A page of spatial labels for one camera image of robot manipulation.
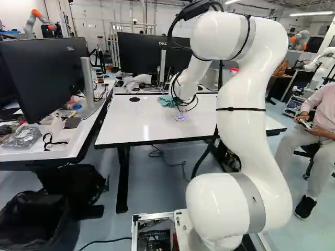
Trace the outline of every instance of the black circular marker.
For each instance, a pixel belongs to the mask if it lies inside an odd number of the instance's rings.
[[[130,100],[131,102],[138,102],[138,101],[140,101],[140,98],[133,97],[133,98],[130,98],[129,100]]]

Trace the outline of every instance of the black shoe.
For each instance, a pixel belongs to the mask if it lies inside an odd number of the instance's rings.
[[[310,216],[310,213],[312,212],[312,209],[315,207],[315,205],[316,205],[315,200],[304,195],[303,198],[301,199],[301,202],[297,205],[294,211],[295,215],[298,218],[305,220]]]

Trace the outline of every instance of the pink shirt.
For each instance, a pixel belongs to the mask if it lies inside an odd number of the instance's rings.
[[[335,133],[335,82],[331,82],[310,96],[301,106],[301,112],[309,112],[318,106],[314,124]]]

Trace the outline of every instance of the seated person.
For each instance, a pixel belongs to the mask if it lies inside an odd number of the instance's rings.
[[[309,111],[318,106],[314,130],[305,129],[298,124],[294,133],[285,135],[277,149],[275,159],[282,173],[289,168],[295,148],[302,145],[320,143],[321,147],[314,156],[314,164],[308,179],[307,193],[295,209],[295,215],[301,219],[310,216],[328,179],[334,172],[335,162],[335,82],[316,91],[301,106],[300,116],[294,120],[309,119]]]

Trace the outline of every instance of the light gray floor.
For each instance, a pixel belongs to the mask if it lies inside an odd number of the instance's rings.
[[[282,103],[277,106],[267,104],[267,114],[286,125],[291,131],[294,122],[281,115]],[[269,138],[269,145],[274,153],[283,134]],[[160,145],[165,150],[169,164],[187,161],[185,169],[189,177],[197,159],[206,148],[202,142]],[[119,164],[115,149],[94,150],[93,145],[85,158],[86,163],[94,164],[104,175],[110,174],[110,191],[104,193],[97,204],[105,205],[101,219],[81,222],[81,233],[76,250],[84,244],[95,240],[115,239],[131,236],[131,216],[135,213],[167,212],[185,208],[185,188],[187,182],[182,178],[181,167],[167,166],[161,158],[149,158],[150,146],[132,147],[130,154],[130,176],[128,190],[129,211],[125,214],[115,213],[118,185]],[[307,187],[302,174],[308,165],[308,159],[294,156],[292,168],[287,180],[296,204]],[[208,156],[200,168],[200,173],[220,172],[212,156]],[[37,190],[41,187],[35,175],[30,172],[0,172],[0,208],[16,193],[24,190]],[[331,235],[335,230],[335,179],[330,179],[326,190],[318,201],[310,219],[301,221],[295,216],[287,226],[280,230],[265,233],[272,250],[315,251],[333,250]],[[118,243],[94,244],[86,251],[130,250],[131,241]]]

